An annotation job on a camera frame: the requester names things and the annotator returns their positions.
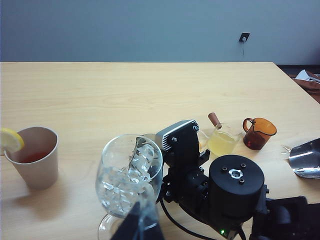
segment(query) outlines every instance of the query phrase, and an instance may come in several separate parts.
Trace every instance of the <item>amber glass pitcher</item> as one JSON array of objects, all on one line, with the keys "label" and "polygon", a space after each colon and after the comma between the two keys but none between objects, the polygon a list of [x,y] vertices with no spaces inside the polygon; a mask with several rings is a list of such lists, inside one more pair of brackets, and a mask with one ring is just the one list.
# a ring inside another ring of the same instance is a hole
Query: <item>amber glass pitcher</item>
[{"label": "amber glass pitcher", "polygon": [[277,133],[277,128],[272,122],[264,118],[246,118],[243,121],[242,127],[246,132],[243,142],[252,150],[260,150],[269,140],[269,138]]}]

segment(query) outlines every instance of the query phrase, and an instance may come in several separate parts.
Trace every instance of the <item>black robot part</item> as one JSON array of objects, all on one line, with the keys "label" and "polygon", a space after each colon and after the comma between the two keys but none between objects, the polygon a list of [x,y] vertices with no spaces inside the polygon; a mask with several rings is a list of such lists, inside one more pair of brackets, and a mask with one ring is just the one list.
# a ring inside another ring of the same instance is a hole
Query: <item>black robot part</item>
[{"label": "black robot part", "polygon": [[181,127],[176,123],[174,131],[170,128],[162,131],[168,132],[165,139],[170,146],[163,152],[164,162],[170,166],[163,178],[163,198],[175,201],[190,216],[232,240],[252,217],[259,198],[265,198],[261,194],[263,172],[248,158],[226,155],[212,162],[207,177],[200,166],[210,152],[199,153],[198,124],[190,120]]}]

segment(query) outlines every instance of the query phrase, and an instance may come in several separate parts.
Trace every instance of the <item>paper cup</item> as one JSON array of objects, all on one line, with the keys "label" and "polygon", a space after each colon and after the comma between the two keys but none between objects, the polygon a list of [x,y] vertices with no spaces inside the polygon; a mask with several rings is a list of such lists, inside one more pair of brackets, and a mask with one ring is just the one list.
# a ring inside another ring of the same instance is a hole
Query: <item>paper cup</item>
[{"label": "paper cup", "polygon": [[25,183],[33,189],[46,189],[58,178],[58,135],[51,129],[33,126],[18,132],[23,149],[5,157],[14,165]]}]

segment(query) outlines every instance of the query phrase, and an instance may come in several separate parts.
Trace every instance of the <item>glass cup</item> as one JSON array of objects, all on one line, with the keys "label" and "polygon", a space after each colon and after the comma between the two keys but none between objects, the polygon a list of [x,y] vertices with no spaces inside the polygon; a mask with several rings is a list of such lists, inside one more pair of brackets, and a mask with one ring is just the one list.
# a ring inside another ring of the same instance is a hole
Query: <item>glass cup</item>
[{"label": "glass cup", "polygon": [[267,119],[264,118],[246,118],[243,121],[242,127],[246,132],[243,142],[244,144],[252,150],[260,150],[267,143],[271,136],[277,133],[277,128]]},{"label": "glass cup", "polygon": [[199,141],[199,152],[204,152],[207,149],[209,137],[201,130],[196,133]]},{"label": "glass cup", "polygon": [[107,214],[100,222],[98,239],[109,240],[139,201],[156,202],[163,178],[160,148],[149,138],[124,134],[109,141],[102,151],[95,190]]},{"label": "glass cup", "polygon": [[220,123],[214,127],[207,146],[210,152],[220,157],[231,154],[240,138],[240,132],[227,123]]}]

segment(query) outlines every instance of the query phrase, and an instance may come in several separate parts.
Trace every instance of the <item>red tea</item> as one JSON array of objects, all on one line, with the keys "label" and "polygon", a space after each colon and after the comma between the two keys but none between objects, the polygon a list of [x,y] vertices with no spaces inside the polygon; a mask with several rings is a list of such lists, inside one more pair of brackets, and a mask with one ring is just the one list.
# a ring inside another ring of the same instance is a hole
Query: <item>red tea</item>
[{"label": "red tea", "polygon": [[244,144],[252,150],[262,149],[262,147],[266,144],[267,141],[268,139],[263,138],[259,135],[259,133],[254,131],[250,133],[249,137],[245,135],[243,138]]},{"label": "red tea", "polygon": [[47,152],[35,152],[29,156],[26,156],[24,159],[22,159],[20,161],[20,163],[22,163],[22,164],[33,163],[35,161],[38,161],[38,160],[44,158],[47,155],[48,155]]}]

